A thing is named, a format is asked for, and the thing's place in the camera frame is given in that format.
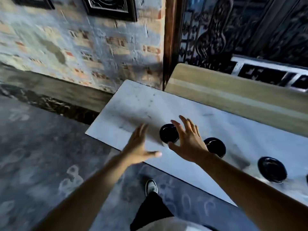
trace white shirt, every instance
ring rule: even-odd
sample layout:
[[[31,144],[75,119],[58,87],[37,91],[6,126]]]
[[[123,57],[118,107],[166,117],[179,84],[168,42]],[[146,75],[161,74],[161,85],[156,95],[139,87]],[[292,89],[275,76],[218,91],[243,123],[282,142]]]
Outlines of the white shirt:
[[[177,217],[167,217],[143,226],[137,231],[211,231],[210,229]]]

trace black disc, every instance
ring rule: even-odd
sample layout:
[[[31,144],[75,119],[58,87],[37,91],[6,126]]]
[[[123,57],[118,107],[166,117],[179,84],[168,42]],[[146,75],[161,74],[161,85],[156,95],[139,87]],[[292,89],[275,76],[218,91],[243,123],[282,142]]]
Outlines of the black disc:
[[[204,143],[206,144],[209,152],[218,155],[220,158],[226,154],[226,146],[221,140],[211,137],[204,140]]]
[[[174,124],[163,125],[159,131],[159,136],[164,143],[175,143],[179,139],[179,133],[177,132]]]
[[[264,156],[258,160],[258,169],[268,181],[280,183],[287,178],[287,170],[279,160]]]

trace shoe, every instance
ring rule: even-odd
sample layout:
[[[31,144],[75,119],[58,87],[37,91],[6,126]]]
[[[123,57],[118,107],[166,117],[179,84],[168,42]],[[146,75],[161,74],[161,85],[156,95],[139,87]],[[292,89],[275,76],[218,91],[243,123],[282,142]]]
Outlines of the shoe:
[[[158,194],[158,187],[153,179],[149,179],[145,184],[145,196],[148,196],[148,194],[151,192]]]

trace forearm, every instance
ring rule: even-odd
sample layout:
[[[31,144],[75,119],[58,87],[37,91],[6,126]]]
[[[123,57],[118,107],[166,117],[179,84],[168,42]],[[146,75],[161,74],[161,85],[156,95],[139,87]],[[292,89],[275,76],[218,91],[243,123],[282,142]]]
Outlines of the forearm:
[[[236,169],[207,151],[196,163],[203,168],[263,231],[306,230],[308,207]]]
[[[128,166],[122,155],[112,158],[103,169],[52,210],[35,230],[88,230]]]

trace hand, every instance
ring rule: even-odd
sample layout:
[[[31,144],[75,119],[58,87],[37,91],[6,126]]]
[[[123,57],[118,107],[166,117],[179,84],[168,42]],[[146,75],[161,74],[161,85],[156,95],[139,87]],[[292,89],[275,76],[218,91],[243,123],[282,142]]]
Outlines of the hand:
[[[132,133],[128,143],[122,151],[122,155],[128,161],[129,165],[141,163],[152,157],[161,157],[159,151],[145,150],[145,134],[148,130],[148,125],[141,124]]]
[[[200,136],[198,127],[190,119],[181,115],[179,117],[185,126],[185,130],[180,123],[174,120],[171,120],[171,122],[179,133],[180,146],[176,146],[172,142],[169,142],[168,146],[183,159],[196,162],[199,158],[198,155],[204,151],[208,152],[208,149]]]

